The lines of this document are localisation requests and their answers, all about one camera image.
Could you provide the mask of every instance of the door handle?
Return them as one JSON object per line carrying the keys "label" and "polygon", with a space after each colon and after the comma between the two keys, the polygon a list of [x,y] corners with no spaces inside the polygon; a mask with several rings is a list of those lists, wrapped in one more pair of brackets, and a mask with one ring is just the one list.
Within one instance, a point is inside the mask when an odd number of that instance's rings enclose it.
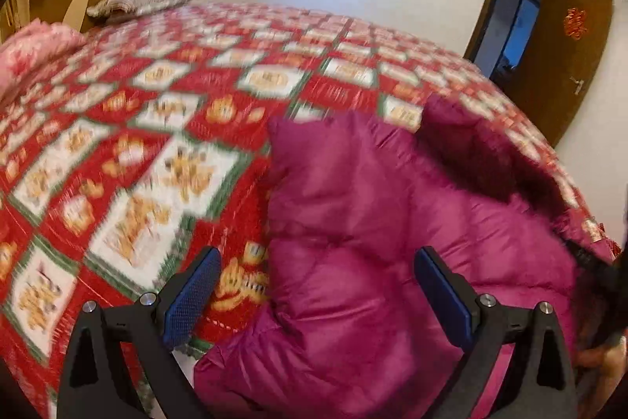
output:
{"label": "door handle", "polygon": [[582,89],[582,86],[585,85],[585,81],[583,81],[582,79],[576,80],[573,77],[569,77],[569,80],[573,82],[574,84],[576,84],[576,90],[573,93],[574,95],[578,96],[580,94],[580,90]]}

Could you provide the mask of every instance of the pillow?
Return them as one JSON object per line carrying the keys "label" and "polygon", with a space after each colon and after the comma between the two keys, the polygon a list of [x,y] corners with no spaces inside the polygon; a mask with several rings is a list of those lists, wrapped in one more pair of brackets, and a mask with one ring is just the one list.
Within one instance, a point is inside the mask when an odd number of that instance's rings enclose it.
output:
{"label": "pillow", "polygon": [[0,46],[0,105],[15,99],[30,72],[87,43],[80,32],[37,18]]}
{"label": "pillow", "polygon": [[168,8],[174,8],[191,0],[102,0],[87,9],[87,15],[94,18],[108,18],[111,15],[134,18],[149,15]]}

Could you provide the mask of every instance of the screw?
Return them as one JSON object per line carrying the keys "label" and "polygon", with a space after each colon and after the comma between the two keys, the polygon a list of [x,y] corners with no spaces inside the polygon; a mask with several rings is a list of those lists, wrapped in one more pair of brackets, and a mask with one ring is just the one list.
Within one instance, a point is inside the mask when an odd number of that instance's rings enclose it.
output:
{"label": "screw", "polygon": [[550,315],[554,312],[554,307],[549,302],[541,302],[539,304],[539,309],[541,309],[541,312],[546,315]]}
{"label": "screw", "polygon": [[139,303],[142,306],[152,306],[155,302],[157,302],[157,295],[155,295],[152,291],[149,291],[139,297]]}
{"label": "screw", "polygon": [[88,300],[83,304],[83,311],[86,313],[93,313],[96,309],[96,302],[93,300]]}
{"label": "screw", "polygon": [[497,300],[495,300],[494,296],[484,293],[483,295],[480,295],[480,303],[483,306],[492,307],[497,304]]}

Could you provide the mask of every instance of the door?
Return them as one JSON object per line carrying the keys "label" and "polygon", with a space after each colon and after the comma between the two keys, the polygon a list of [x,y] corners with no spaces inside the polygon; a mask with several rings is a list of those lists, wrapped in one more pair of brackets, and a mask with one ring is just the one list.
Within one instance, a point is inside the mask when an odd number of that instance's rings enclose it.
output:
{"label": "door", "polygon": [[613,0],[542,0],[526,49],[503,91],[556,146],[604,52]]}

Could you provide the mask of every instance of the bed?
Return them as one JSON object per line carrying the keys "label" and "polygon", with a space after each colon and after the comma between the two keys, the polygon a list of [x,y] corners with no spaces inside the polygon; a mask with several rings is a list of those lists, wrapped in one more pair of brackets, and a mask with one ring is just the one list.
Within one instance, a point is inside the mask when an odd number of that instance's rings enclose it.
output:
{"label": "bed", "polygon": [[221,280],[177,359],[189,370],[246,327],[268,286],[272,116],[352,109],[414,131],[429,95],[457,99],[549,169],[591,241],[605,238],[535,127],[473,64],[430,41],[258,4],[189,4],[87,37],[35,70],[0,116],[0,357],[43,418],[55,417],[81,306],[131,303],[205,245],[222,251]]}

